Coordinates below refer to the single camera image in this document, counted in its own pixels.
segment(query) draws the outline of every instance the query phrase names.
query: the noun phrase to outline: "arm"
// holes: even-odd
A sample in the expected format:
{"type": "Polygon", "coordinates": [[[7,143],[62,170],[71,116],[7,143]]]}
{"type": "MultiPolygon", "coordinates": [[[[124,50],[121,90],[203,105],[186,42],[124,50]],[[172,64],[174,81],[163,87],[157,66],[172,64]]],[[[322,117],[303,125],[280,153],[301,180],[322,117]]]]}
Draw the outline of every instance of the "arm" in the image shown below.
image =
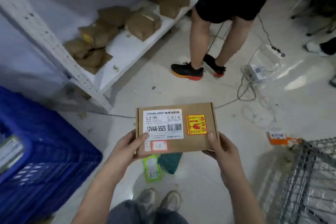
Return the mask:
{"type": "Polygon", "coordinates": [[[223,182],[231,196],[235,224],[266,224],[244,174],[237,147],[222,133],[219,136],[220,140],[213,133],[208,134],[214,152],[206,151],[205,154],[218,162],[223,182]]]}
{"type": "Polygon", "coordinates": [[[135,139],[133,130],[119,140],[89,186],[72,224],[106,223],[114,189],[124,177],[127,167],[137,160],[134,152],[147,137],[148,134],[145,133],[135,139]]]}

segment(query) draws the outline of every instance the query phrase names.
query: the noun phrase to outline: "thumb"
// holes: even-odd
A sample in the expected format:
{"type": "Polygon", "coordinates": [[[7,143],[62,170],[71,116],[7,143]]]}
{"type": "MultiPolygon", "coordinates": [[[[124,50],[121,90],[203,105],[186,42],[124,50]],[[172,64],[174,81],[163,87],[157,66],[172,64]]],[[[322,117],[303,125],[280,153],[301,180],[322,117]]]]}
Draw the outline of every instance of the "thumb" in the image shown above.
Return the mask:
{"type": "Polygon", "coordinates": [[[215,151],[216,154],[223,151],[221,142],[219,139],[217,139],[216,135],[214,133],[208,133],[208,141],[212,146],[212,149],[215,151]]]}
{"type": "Polygon", "coordinates": [[[130,145],[129,147],[132,149],[132,151],[136,151],[137,148],[139,148],[139,146],[141,144],[143,144],[145,142],[145,140],[148,137],[148,133],[144,133],[141,136],[137,137],[130,145]]]}

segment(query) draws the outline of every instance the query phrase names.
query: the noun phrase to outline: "black sneaker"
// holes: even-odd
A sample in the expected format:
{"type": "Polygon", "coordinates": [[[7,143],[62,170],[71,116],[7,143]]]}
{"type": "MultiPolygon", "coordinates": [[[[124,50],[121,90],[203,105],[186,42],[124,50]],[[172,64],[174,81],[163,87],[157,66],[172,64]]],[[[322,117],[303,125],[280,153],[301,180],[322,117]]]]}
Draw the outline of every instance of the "black sneaker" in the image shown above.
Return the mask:
{"type": "Polygon", "coordinates": [[[183,65],[179,64],[172,64],[171,70],[173,74],[181,78],[189,78],[193,81],[198,81],[203,77],[203,70],[204,68],[201,67],[200,69],[193,69],[191,63],[183,62],[183,65]]]}
{"type": "Polygon", "coordinates": [[[215,71],[214,76],[220,78],[220,77],[222,77],[224,75],[224,72],[226,71],[226,67],[217,66],[216,63],[215,63],[215,58],[212,57],[211,55],[206,54],[204,56],[203,61],[205,63],[207,63],[207,65],[209,67],[211,67],[212,70],[215,71]]]}

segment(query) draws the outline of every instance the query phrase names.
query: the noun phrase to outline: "gray sneaker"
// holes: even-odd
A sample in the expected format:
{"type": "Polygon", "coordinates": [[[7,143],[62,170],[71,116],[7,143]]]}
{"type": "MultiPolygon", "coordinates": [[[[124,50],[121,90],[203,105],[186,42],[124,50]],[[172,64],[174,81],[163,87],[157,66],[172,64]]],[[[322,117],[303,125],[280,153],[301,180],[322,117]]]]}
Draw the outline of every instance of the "gray sneaker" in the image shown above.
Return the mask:
{"type": "Polygon", "coordinates": [[[175,190],[172,190],[162,200],[160,208],[176,212],[180,208],[180,204],[181,204],[181,195],[180,195],[180,193],[178,193],[175,190]]]}
{"type": "Polygon", "coordinates": [[[151,214],[154,210],[155,196],[155,190],[150,188],[143,190],[140,196],[136,199],[138,205],[142,205],[148,215],[151,214]]]}

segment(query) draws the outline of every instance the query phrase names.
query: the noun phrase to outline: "barcode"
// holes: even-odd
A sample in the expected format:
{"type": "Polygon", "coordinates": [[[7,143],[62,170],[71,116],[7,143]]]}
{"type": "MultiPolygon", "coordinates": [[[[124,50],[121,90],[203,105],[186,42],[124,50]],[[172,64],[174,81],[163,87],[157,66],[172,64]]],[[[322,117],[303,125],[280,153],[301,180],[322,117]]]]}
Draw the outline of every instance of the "barcode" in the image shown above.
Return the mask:
{"type": "Polygon", "coordinates": [[[181,123],[168,124],[168,131],[178,131],[178,130],[182,130],[181,123]]]}

